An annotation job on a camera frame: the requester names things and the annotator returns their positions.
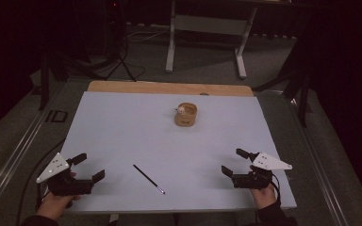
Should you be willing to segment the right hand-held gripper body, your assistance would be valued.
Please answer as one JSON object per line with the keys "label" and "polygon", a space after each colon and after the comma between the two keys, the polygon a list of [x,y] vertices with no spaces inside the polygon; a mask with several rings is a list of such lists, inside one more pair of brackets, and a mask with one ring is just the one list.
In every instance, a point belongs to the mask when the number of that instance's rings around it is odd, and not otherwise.
{"label": "right hand-held gripper body", "polygon": [[234,188],[266,188],[272,182],[274,170],[291,170],[292,166],[267,153],[250,153],[252,165],[247,174],[235,174],[231,177]]}

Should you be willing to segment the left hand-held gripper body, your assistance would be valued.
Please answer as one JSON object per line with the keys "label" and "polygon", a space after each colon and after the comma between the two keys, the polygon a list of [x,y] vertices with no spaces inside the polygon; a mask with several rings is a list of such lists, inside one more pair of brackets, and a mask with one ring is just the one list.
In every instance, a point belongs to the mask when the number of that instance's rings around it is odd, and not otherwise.
{"label": "left hand-held gripper body", "polygon": [[91,194],[94,186],[92,179],[75,179],[67,160],[61,153],[57,153],[37,177],[36,183],[46,182],[48,189],[56,196]]}

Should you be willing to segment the thin black pen silver end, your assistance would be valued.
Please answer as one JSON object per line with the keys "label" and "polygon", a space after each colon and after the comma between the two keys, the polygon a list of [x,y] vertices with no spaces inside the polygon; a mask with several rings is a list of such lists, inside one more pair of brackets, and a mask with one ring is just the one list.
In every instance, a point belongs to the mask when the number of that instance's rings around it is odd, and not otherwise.
{"label": "thin black pen silver end", "polygon": [[156,189],[159,190],[159,192],[163,195],[166,194],[166,192],[161,188],[154,180],[152,180],[143,170],[141,170],[137,165],[133,164],[133,167],[146,179],[148,180]]}

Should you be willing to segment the wooden pen holder with bear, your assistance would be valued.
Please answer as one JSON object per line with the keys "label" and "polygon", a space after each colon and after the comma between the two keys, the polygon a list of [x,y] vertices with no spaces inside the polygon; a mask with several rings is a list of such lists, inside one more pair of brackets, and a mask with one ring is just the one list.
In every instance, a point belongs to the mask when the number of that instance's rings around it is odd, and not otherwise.
{"label": "wooden pen holder with bear", "polygon": [[176,108],[174,121],[177,126],[191,127],[194,125],[197,117],[198,108],[192,103],[181,103]]}

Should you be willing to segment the person's right hand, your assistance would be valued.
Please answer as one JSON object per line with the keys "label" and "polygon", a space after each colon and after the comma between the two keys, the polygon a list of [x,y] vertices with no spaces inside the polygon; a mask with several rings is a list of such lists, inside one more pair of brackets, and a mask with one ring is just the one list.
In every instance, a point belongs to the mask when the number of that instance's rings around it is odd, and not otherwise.
{"label": "person's right hand", "polygon": [[250,192],[253,196],[255,207],[257,209],[263,209],[276,203],[273,185],[268,185],[266,188],[261,189],[251,189]]}

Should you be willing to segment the person's left hand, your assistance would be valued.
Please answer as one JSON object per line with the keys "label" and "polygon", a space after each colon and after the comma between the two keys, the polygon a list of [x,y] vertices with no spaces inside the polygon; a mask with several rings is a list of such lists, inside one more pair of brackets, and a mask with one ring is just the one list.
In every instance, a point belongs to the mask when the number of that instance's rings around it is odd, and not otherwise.
{"label": "person's left hand", "polygon": [[41,202],[37,215],[58,220],[63,215],[67,205],[79,199],[80,196],[56,196],[49,192]]}

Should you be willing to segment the black floor socket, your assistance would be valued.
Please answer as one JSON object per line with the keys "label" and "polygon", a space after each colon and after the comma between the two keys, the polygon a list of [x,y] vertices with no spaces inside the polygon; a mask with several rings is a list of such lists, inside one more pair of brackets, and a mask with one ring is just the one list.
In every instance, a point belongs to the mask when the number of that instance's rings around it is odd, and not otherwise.
{"label": "black floor socket", "polygon": [[67,118],[68,113],[66,111],[50,110],[45,118],[45,122],[63,123],[67,120]]}

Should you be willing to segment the white board sheet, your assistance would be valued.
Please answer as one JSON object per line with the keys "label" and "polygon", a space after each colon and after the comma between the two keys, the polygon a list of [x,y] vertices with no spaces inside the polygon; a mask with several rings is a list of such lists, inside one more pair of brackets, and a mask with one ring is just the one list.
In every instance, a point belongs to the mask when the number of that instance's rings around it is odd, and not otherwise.
{"label": "white board sheet", "polygon": [[[176,108],[198,108],[191,127],[177,126]],[[77,214],[237,211],[254,208],[250,192],[234,188],[222,166],[245,173],[250,162],[236,154],[277,156],[269,126],[255,97],[83,94],[62,155],[88,158],[73,170],[105,178],[71,207]],[[161,194],[134,167],[163,190]]]}

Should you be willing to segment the black metal stand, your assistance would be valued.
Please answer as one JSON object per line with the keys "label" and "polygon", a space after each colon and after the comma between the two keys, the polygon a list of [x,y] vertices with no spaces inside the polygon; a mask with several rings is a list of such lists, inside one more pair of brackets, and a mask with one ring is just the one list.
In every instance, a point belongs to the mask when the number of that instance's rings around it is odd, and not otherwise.
{"label": "black metal stand", "polygon": [[252,88],[252,91],[262,92],[287,81],[288,84],[282,91],[282,95],[285,99],[292,100],[297,94],[300,94],[300,97],[298,98],[297,117],[302,127],[306,127],[305,113],[307,108],[310,74],[311,68],[309,67],[304,50],[294,46],[289,52],[279,74],[269,82]]}

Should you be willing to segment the black tripod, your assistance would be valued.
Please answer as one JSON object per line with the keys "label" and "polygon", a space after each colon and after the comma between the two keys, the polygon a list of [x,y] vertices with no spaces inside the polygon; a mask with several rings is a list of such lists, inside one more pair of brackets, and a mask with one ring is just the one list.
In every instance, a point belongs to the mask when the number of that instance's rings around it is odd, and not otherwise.
{"label": "black tripod", "polygon": [[107,20],[109,30],[113,33],[114,50],[109,54],[114,59],[114,67],[109,71],[106,76],[108,80],[120,66],[123,66],[128,77],[136,82],[136,77],[130,72],[127,64],[125,63],[128,55],[128,37],[126,36],[126,19],[124,14],[124,6],[126,0],[105,0],[105,7],[107,8]]}

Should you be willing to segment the aluminium floor rail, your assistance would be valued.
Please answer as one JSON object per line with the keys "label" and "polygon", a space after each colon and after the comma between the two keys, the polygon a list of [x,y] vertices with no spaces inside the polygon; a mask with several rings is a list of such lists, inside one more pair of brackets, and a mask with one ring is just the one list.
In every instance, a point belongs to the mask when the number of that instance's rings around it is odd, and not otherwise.
{"label": "aluminium floor rail", "polygon": [[300,226],[362,226],[362,185],[317,95],[309,93],[305,123],[298,101],[279,91],[258,92],[265,119],[297,206],[288,213]]}
{"label": "aluminium floor rail", "polygon": [[39,110],[40,97],[27,94],[0,121],[0,197],[38,134],[48,108],[64,86],[64,82],[57,82],[51,87],[50,97],[42,110]]}

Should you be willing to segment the grey metal desk frame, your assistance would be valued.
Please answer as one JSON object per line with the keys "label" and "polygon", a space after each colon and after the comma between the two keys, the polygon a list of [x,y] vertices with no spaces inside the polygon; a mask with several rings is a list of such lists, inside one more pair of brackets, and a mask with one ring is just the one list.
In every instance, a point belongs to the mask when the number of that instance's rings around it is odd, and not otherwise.
{"label": "grey metal desk frame", "polygon": [[239,78],[245,79],[247,77],[247,72],[243,60],[243,52],[254,23],[256,12],[257,8],[252,8],[248,13],[248,18],[245,20],[183,15],[176,13],[176,0],[172,0],[170,17],[170,42],[166,58],[165,72],[171,73],[173,71],[175,31],[193,31],[241,37],[239,47],[234,50],[234,56],[238,68]]}

